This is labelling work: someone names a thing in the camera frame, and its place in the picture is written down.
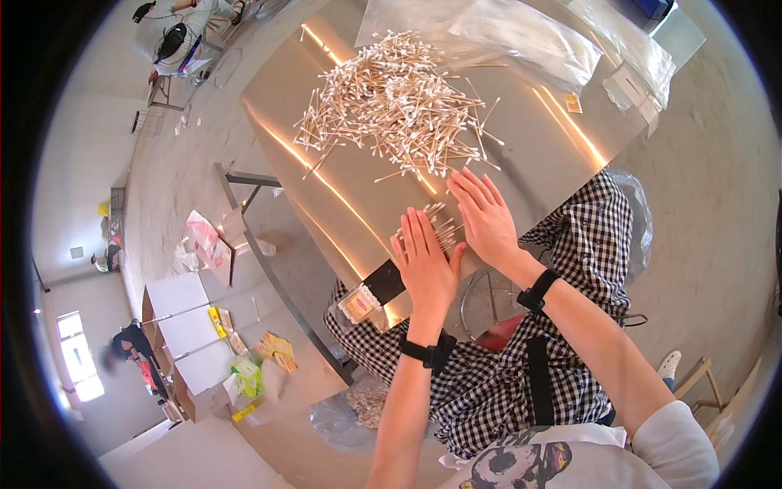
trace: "checkered pants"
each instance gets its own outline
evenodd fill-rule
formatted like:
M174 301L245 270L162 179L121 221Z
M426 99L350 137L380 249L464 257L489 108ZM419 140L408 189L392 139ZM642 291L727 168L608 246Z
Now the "checkered pants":
M551 268L609 315L618 317L630 308L623 284L632 224L626 197L601 171L519 242L548 248ZM347 292L338 280L332 303ZM391 384L400 356L399 337L407 331L409 320L386 333L370 322L345 333L330 313L323 319L359 365ZM535 424L525 342L541 335L547 339L554 422L594 422L605 414L605 392L554 323L527 315L504 350L458 343L443 371L432 378L429 420L439 424L435 437L448 451L472 458L497 438Z

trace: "finger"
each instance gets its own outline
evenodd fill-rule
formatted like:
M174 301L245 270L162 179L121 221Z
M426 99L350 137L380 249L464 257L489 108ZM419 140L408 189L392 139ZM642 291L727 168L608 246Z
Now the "finger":
M426 217L423 210L418 211L418 220L421 222L421 229L424 232L426 247L429 248L429 254L433 255L440 249L437 237L435 236L435 229L432 227L432 222Z
M478 207L478 204L473 200L472 196L456 182L454 179L456 173L457 172L451 174L451 179L446 182L446 185L448 185L448 189L452 194L454 194L456 200L459 201L459 204L465 209L465 212L467 214L477 216L481 210Z
M502 194L500 194L500 190L497 189L497 186L494 185L494 182L491 181L491 178L489 178L489 175L483 174L483 183L486 184L487 187L489 187L489 191L491 192L491 195L494 197L494 200L497 201L498 204L500 204L502 207L507 207L505 205L505 199L502 198Z
M410 219L407 216L402 216L402 237L404 237L404 250L407 252L407 263L410 263L416 253L413 231L410 229Z
M488 188L488 187L486 187L486 185L485 185L483 182L481 182L481 179L480 179L480 178L478 178L478 177L477 177L477 176L476 176L474 173L472 173L472 171L471 171L469 168L467 168L467 167L464 167L464 169L461 171L461 173L462 173L462 174L465 176L465 178L467 178L467 179L468 179L468 180L469 180L469 181L470 181L470 182L471 182L473 185L475 185L476 187L478 187L478 190L480 190L480 191L481 191L481 193L483 194L483 197L484 197L484 198L486 198L486 202L488 202L488 203L491 203L491 204L495 204L495 203L497 203L497 201L496 201L496 200L494 200L494 196L493 196L493 195L491 194L491 192L489 191L489 188Z
M391 236L391 247L396 255L396 264L399 265L399 269L405 268L407 266L407 256L402 249L402 243L399 242L399 238L396 236Z
M424 230L421 228L421 222L418 220L418 214L413 207L407 208L407 217L410 221L410 228L413 232L413 239L415 240L415 256L428 254L429 250L426 246L426 239L424 238Z
M456 182L460 187L463 188L463 190L472 197L472 199L475 201L475 205L478 206L480 210L486 210L489 208L489 202L486 200L486 196L483 195L483 192L475 186L474 183L470 182L467 177L465 177L465 174L455 171L453 174L451 174L451 177L454 179L454 182Z
M461 212L461 221L465 224L465 237L468 241L472 241L473 237L475 235L472 234L472 225L470 224L470 217L465 213L464 208L461 206L461 204L457 204L457 209L459 212Z
M454 252L450 255L450 260L448 261L450 270L454 273L454 277L457 279L459 279L459 274L461 273L461 258L465 255L466 250L467 243L461 242L457 244L454 247Z

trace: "yellow package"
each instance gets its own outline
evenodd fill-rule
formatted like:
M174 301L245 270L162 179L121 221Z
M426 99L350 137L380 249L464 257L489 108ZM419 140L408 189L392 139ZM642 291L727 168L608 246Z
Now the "yellow package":
M570 113L583 113L581 110L581 102L579 97L572 93L565 94L565 106Z
M231 419L233 419L235 422L240 422L240 421L242 421L242 418L244 418L245 416L247 416L249 413L251 413L253 411L255 411L255 405L249 405L246 408L244 408L243 410L241 410L241 411L235 413L234 415L232 415Z
M214 324L214 328L217 330L217 335L221 338L221 340L228 336L228 333L225 332L225 328L223 328L223 322L220 320L220 315L217 313L217 308L210 307L207 312L209 312L209 317L212 319L212 324Z
M273 358L280 365L280 368L286 372L295 372L299 369L296 366L293 346L291 346L288 340L283 340L266 331L261 341L256 343L255 348L264 360Z
M103 218L109 217L109 201L101 202L98 204L98 216Z

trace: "black wrist strap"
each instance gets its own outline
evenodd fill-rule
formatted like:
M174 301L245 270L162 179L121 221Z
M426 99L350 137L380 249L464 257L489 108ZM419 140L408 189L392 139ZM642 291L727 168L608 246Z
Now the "black wrist strap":
M455 345L456 338L446 333L440 333L436 347L422 347L419 344L407 341L407 333L402 333L402 336L399 338L399 348L402 350L402 353L408 357L421 360L425 369L432 369L433 376L437 376L442 372Z
M545 316L546 313L543 312L543 306L546 305L546 301L543 300L543 296L546 295L554 280L559 278L560 275L556 271L547 268L546 271L540 274L540 277L538 277L531 289L527 289L518 295L516 302L535 314Z

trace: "pile of cotton swabs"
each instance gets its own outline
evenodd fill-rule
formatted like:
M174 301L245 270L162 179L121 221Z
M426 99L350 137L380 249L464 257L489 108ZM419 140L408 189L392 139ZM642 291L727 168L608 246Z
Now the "pile of cotton swabs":
M317 170L336 146L344 146L343 140L353 141L359 148L368 144L373 156L387 157L398 165L399 171L375 182L408 171L419 180L421 171L445 178L454 165L461 163L463 167L473 160L500 170L487 160L481 141L486 136L504 144L484 129L500 99L480 120L478 108L486 104L469 79L465 81L475 98L448 83L447 79L458 76L437 73L437 63L443 59L441 52L421 42L415 33L389 32L380 42L362 48L355 58L321 75L325 87L313 90L304 117L294 124L299 128L294 144L323 152L307 175ZM469 128L475 132L479 147L459 139Z
M426 214L426 217L429 218L429 222L432 223L432 226L434 227L435 222L437 222L437 213L440 212L442 209L445 208L444 202L438 202L435 204L429 204L428 206L424 207L423 211L424 214ZM440 245L440 249L442 251L447 251L449 248L451 248L453 245L456 244L456 239L454 239L454 234L456 234L456 231L459 229L462 229L465 225L452 225L451 223L454 222L454 218L450 218L441 225L437 226L435 229L435 237L437 238L437 242ZM398 239L404 240L404 236L402 236L402 228L399 228L396 230L396 234L394 235Z

